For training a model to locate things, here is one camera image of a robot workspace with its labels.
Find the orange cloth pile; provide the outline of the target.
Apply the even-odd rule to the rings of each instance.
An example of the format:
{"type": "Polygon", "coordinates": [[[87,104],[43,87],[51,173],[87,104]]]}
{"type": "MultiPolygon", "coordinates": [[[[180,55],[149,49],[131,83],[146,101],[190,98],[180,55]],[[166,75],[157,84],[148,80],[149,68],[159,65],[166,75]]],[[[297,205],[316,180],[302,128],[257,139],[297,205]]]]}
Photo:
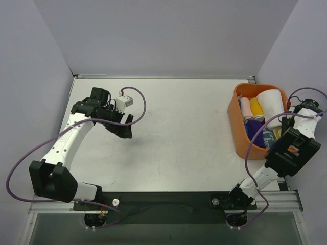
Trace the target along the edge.
{"type": "Polygon", "coordinates": [[[282,128],[281,127],[274,128],[273,129],[273,134],[274,134],[275,141],[277,141],[282,135],[282,128]]]}

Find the white towel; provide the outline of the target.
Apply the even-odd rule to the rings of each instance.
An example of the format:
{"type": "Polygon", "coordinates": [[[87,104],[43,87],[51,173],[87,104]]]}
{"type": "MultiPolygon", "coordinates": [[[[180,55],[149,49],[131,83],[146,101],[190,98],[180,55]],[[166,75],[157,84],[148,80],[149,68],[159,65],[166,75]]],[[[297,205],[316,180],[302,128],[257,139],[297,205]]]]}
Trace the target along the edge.
{"type": "Polygon", "coordinates": [[[265,90],[258,94],[256,98],[263,111],[265,122],[278,114],[284,113],[283,99],[278,89],[265,90]]]}

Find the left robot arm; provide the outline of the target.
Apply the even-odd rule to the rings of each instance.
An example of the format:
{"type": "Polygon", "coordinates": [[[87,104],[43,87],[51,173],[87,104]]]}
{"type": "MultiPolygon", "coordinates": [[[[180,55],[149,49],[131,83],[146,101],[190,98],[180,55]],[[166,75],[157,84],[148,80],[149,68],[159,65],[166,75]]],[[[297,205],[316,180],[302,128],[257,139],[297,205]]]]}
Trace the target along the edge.
{"type": "Polygon", "coordinates": [[[70,172],[73,158],[87,133],[95,123],[88,118],[101,119],[106,130],[119,138],[132,138],[133,115],[128,115],[125,126],[119,126],[124,111],[133,104],[133,99],[122,93],[108,104],[109,92],[94,87],[90,97],[76,102],[65,126],[66,133],[60,136],[40,161],[33,161],[29,173],[34,193],[38,197],[69,203],[85,200],[91,210],[103,205],[100,186],[77,181],[70,172]]]}

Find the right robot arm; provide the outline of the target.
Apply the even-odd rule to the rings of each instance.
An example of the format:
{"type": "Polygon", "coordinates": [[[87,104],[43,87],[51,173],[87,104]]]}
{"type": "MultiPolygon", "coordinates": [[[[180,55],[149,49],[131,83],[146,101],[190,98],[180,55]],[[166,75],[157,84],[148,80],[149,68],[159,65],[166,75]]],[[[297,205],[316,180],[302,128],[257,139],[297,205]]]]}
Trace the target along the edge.
{"type": "Polygon", "coordinates": [[[264,165],[255,174],[237,184],[225,197],[213,201],[224,209],[246,209],[271,182],[294,176],[318,152],[315,128],[323,111],[313,99],[305,99],[291,113],[281,113],[282,135],[270,147],[264,165]]]}

